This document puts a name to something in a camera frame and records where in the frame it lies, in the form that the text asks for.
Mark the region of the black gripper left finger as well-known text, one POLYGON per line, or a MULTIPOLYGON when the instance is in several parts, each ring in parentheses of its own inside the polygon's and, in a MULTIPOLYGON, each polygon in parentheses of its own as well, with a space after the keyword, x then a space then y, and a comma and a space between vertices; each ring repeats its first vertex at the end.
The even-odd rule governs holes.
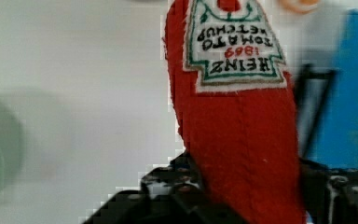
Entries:
POLYGON ((200 171, 185 152, 143 176, 137 190, 112 196, 82 224, 249 224, 206 195, 200 171))

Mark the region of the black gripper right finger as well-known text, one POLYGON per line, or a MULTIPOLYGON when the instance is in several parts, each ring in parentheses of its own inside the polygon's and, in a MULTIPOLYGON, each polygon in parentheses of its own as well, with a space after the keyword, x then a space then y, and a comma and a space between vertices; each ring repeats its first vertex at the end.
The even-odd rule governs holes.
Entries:
POLYGON ((358 224, 358 169, 299 160, 300 184, 311 224, 358 224))

